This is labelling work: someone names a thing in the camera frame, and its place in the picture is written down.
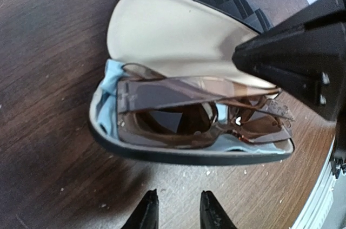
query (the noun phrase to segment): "blue cloth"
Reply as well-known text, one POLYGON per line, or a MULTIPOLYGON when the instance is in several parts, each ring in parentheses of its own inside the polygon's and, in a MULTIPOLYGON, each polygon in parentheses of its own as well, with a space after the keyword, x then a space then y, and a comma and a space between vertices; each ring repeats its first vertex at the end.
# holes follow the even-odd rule
MULTIPOLYGON (((105 132, 111 137, 118 139, 117 132, 117 113, 116 113, 116 95, 117 95, 117 83, 121 77, 126 76, 126 73, 122 69, 123 63, 107 60, 105 66, 105 77, 102 80, 100 87, 102 89, 101 108, 98 113, 98 124, 105 130, 105 132)), ((223 104, 216 105, 218 110, 219 122, 225 123, 227 121, 227 106, 223 104)), ((216 142, 204 150, 207 151, 235 151, 240 150, 248 153, 275 153, 284 154, 285 151, 277 148, 274 143, 266 143, 264 145, 250 145, 230 134, 224 134, 217 138, 216 142)))

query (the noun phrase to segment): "brown wood grain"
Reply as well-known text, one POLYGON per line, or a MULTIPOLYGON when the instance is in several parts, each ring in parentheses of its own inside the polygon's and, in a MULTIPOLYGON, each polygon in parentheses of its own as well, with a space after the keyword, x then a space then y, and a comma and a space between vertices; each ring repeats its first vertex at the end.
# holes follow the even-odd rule
MULTIPOLYGON (((274 23, 306 0, 255 0, 274 23)), ((95 143, 88 102, 103 75, 114 0, 0 0, 0 228, 120 228, 157 188, 161 228, 198 228, 212 190, 244 228, 288 228, 307 200, 334 125, 284 95, 296 151, 282 163, 187 167, 124 160, 95 143)))

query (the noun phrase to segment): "black eyeglass case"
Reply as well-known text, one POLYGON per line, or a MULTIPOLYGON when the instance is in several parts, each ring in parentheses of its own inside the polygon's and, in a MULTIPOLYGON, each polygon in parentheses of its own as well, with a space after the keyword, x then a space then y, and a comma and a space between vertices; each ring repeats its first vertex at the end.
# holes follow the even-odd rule
MULTIPOLYGON (((237 70, 237 45, 271 28, 263 11, 247 0, 116 0, 107 47, 117 62, 139 63, 165 76, 222 76, 272 88, 273 84, 237 70)), ((278 161, 294 152, 291 139, 277 152, 205 152, 148 149, 115 139, 98 124, 104 100, 100 86, 90 104, 89 128, 105 149, 125 158, 184 165, 247 165, 278 161)))

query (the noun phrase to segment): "brown sunglasses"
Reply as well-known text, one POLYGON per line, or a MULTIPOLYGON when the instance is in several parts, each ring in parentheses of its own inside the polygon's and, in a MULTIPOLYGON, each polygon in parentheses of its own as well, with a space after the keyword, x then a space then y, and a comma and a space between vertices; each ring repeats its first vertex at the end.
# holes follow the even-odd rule
POLYGON ((291 138, 292 113, 267 97, 279 88, 217 77, 167 78, 139 64, 126 64, 123 70, 128 77, 117 85, 117 129, 123 142, 198 149, 211 146, 222 134, 245 143, 291 138))

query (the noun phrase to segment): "beige inner lid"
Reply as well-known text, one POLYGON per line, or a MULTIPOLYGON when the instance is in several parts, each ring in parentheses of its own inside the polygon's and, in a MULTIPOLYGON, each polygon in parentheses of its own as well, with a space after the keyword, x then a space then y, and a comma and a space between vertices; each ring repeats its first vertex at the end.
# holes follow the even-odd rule
POLYGON ((258 33, 192 0, 119 0, 108 28, 110 57, 165 76, 221 76, 262 88, 273 84, 236 69, 235 47, 258 33))

